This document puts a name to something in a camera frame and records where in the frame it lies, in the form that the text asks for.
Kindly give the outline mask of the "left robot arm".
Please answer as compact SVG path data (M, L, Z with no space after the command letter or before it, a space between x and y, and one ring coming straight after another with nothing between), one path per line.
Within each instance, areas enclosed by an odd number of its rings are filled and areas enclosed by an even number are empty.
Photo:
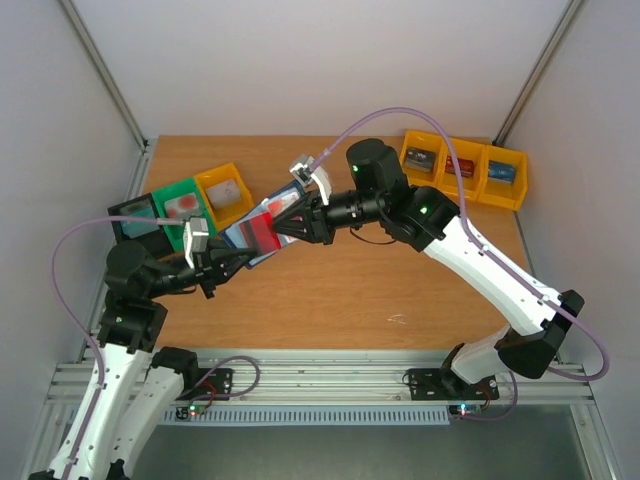
M206 298L257 252L208 240L184 258L161 261L136 241L111 249L95 364L73 424L49 466L34 479L128 479L167 408L196 400L211 374L195 352L155 347L167 317L158 298L200 287Z

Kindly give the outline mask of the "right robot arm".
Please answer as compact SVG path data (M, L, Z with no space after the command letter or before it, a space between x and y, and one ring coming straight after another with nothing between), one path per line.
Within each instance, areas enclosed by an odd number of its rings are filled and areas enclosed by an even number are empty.
M463 396L499 373L539 379L549 371L571 327L557 310L577 315L583 298L573 290L560 293L523 271L464 222L460 207L438 189L410 185L397 152L382 140L354 143L346 159L355 187L334 193L327 173L312 157L300 156L292 176L304 187L317 187L275 217L274 231L330 245L340 228L377 222L393 240L448 267L487 299L508 325L449 353L440 368L449 397Z

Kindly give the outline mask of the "red credit card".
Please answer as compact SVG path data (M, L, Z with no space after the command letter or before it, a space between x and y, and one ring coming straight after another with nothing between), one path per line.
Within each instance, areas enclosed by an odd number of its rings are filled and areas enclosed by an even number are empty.
M267 255L281 248L278 235L272 228L272 217L268 212L260 213L239 224L240 232L248 248Z

